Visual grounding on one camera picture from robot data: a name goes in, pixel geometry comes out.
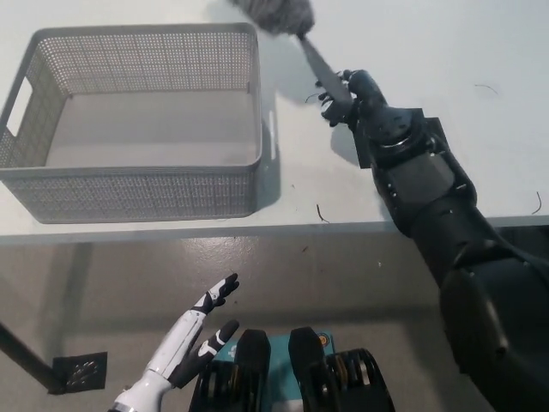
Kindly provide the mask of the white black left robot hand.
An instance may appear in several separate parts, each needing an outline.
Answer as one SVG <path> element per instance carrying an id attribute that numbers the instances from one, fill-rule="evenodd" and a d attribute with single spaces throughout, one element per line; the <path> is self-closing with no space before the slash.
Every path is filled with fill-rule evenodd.
<path id="1" fill-rule="evenodd" d="M 183 388 L 225 347 L 239 327 L 230 320 L 200 346 L 195 343 L 205 318 L 226 302 L 238 288 L 236 273 L 216 283 L 173 325 L 154 352 L 142 377 L 118 395 L 112 411 L 159 411 L 163 396 L 175 388 Z"/>

